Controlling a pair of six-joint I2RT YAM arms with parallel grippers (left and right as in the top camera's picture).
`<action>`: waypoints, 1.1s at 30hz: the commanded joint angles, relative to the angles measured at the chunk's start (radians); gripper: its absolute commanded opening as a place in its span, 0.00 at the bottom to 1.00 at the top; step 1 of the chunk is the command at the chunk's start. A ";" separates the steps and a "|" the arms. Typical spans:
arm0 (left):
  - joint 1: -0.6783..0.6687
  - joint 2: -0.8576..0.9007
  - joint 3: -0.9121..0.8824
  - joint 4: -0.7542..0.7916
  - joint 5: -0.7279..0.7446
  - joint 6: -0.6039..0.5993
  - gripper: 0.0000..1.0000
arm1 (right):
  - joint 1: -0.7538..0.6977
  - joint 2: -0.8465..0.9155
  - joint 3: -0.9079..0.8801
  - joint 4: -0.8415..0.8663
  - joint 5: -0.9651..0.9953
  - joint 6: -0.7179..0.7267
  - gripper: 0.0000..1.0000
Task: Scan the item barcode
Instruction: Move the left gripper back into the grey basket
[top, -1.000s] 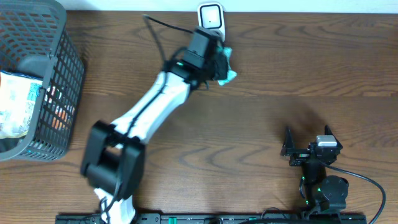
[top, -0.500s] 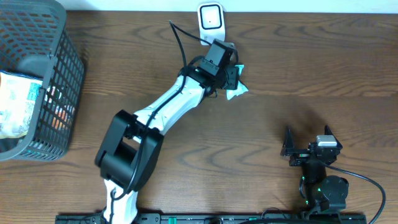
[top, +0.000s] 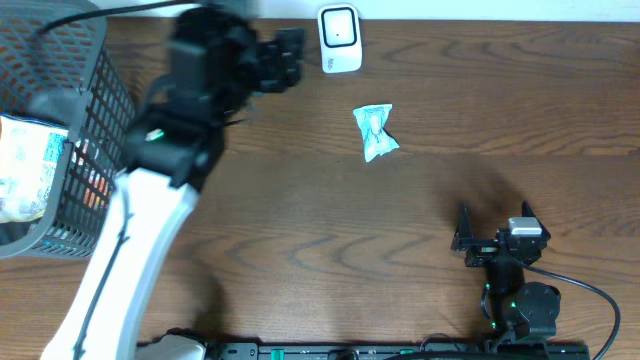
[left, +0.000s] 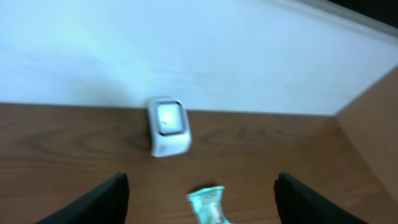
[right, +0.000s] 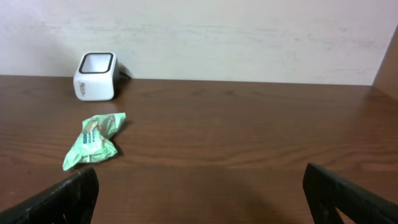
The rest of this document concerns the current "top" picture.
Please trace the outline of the teal candy wrapper packet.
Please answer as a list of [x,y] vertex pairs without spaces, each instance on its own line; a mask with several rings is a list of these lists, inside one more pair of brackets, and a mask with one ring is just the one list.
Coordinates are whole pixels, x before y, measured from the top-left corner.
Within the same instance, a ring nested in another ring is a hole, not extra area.
[[398,142],[385,130],[392,104],[366,105],[353,110],[363,140],[366,162],[399,148]]

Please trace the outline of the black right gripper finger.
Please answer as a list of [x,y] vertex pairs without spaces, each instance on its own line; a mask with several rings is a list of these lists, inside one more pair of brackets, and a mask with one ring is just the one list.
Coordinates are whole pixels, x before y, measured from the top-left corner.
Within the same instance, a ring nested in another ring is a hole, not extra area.
[[461,204],[458,212],[458,222],[452,241],[452,249],[466,250],[471,246],[473,239],[474,236],[468,209],[464,204]]
[[542,221],[536,216],[536,214],[534,213],[531,205],[529,204],[528,201],[523,201],[522,205],[521,205],[521,214],[523,217],[531,217],[534,218],[538,224],[539,227],[541,228],[541,235],[542,236],[549,236],[550,233],[547,230],[547,228],[543,225]]

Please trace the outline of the large white snack bag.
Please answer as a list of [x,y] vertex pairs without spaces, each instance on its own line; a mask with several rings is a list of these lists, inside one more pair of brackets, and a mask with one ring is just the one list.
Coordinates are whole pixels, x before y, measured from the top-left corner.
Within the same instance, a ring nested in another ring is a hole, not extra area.
[[64,126],[1,115],[1,221],[43,216],[56,167],[68,138]]

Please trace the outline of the small orange juice box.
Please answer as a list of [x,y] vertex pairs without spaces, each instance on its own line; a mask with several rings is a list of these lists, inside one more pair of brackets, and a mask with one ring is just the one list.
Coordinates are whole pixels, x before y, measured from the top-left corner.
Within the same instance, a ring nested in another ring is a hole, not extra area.
[[106,210],[111,195],[111,183],[106,177],[92,171],[88,177],[89,185],[85,187],[83,204],[92,210]]

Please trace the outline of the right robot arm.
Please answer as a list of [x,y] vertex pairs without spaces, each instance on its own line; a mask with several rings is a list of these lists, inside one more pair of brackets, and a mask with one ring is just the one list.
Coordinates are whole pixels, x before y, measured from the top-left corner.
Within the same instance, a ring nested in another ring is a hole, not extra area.
[[524,269],[542,255],[551,235],[527,202],[521,215],[511,217],[492,239],[474,235],[471,217],[461,206],[451,249],[465,254],[467,267],[482,268],[486,282],[481,309],[493,334],[484,348],[496,353],[516,344],[538,344],[556,334],[559,290],[541,282],[527,282]]

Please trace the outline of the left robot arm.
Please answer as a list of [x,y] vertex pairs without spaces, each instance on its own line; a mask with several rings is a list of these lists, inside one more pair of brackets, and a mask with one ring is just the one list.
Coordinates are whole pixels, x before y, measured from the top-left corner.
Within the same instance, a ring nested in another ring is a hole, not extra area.
[[254,94],[302,77],[305,32],[261,41],[218,5],[183,12],[169,70],[150,85],[128,127],[105,223],[46,359],[131,359],[141,321],[176,235],[225,150],[228,121]]

